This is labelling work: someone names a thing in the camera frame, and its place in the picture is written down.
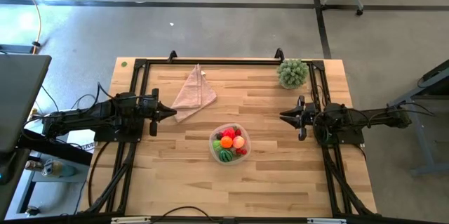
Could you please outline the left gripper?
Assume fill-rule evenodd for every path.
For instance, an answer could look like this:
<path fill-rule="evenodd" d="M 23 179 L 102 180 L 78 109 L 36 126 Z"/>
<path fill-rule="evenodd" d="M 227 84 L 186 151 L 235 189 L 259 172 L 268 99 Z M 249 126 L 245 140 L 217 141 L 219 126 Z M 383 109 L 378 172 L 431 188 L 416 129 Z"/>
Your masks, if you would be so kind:
<path fill-rule="evenodd" d="M 166 118 L 174 116 L 177 111 L 159 102 L 159 89 L 153 88 L 150 95 L 142 95 L 139 98 L 140 115 L 150 119 L 149 134 L 157 136 L 158 123 Z"/>

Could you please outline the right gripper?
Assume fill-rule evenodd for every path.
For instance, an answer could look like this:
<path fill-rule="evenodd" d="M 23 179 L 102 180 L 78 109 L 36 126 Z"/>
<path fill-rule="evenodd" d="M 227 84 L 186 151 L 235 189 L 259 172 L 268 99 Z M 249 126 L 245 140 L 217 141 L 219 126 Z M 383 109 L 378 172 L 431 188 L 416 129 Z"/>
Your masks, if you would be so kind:
<path fill-rule="evenodd" d="M 307 137 L 306 126 L 311 126 L 316 116 L 316 106 L 314 103 L 306 103 L 303 95 L 299 96 L 297 104 L 297 107 L 281 112 L 280 119 L 299 129 L 298 139 L 303 141 Z"/>

